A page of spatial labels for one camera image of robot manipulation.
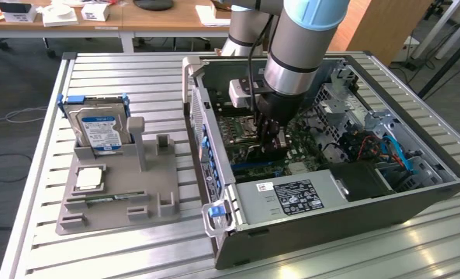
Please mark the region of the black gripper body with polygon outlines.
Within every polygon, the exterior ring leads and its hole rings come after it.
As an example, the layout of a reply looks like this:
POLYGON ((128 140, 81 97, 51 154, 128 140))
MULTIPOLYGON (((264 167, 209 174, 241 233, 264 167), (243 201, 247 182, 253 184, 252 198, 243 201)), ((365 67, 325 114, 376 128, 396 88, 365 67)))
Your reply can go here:
POLYGON ((257 111, 269 120, 287 124, 297 114, 304 94, 283 95, 276 92, 257 97, 257 111))

